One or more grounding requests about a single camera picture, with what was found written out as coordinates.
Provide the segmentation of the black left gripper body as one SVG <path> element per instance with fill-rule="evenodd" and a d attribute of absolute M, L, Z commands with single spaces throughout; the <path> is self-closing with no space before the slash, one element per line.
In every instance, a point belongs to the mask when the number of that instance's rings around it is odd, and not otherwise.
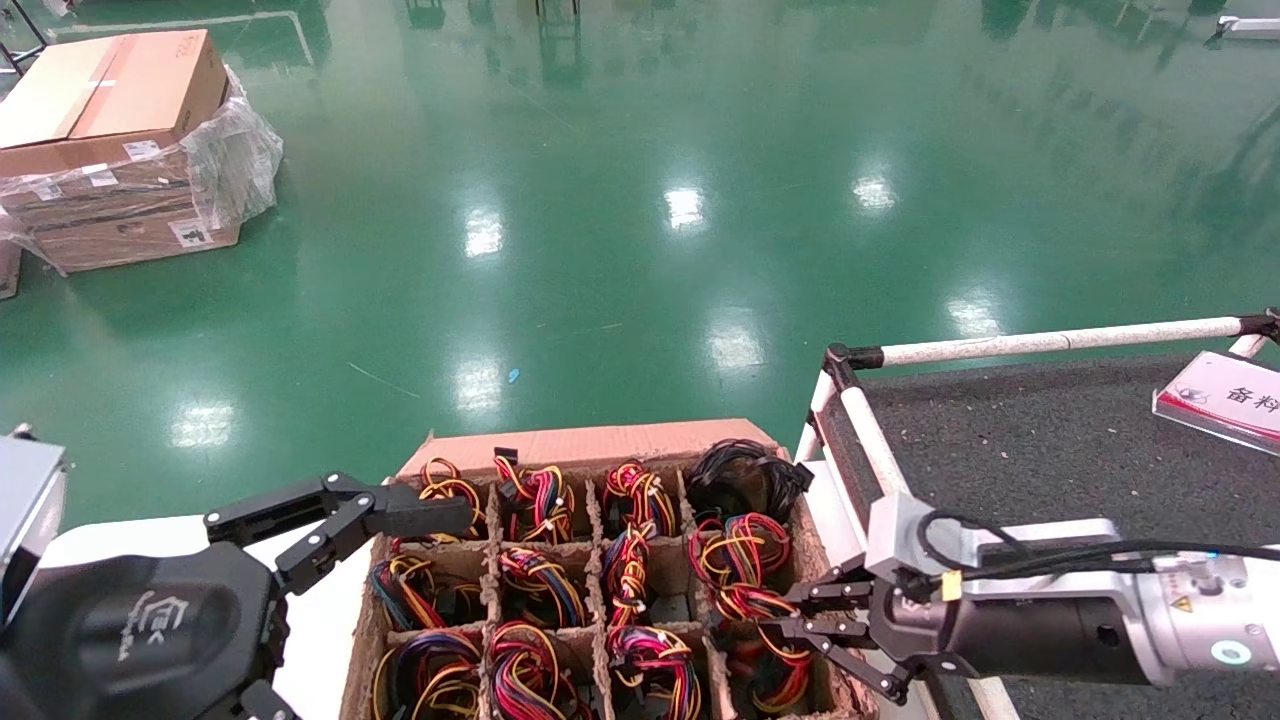
<path fill-rule="evenodd" d="M 5 719 L 232 719 L 273 685 L 289 629 L 274 573 L 243 550 L 40 571 L 3 630 Z"/>

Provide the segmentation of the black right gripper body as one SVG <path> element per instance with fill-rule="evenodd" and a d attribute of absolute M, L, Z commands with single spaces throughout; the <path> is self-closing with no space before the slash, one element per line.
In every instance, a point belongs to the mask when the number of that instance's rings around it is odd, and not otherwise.
<path fill-rule="evenodd" d="M 873 601 L 870 638 L 915 674 L 1042 678 L 1146 685 L 1148 678 L 1112 600 L 957 600 L 908 606 Z"/>

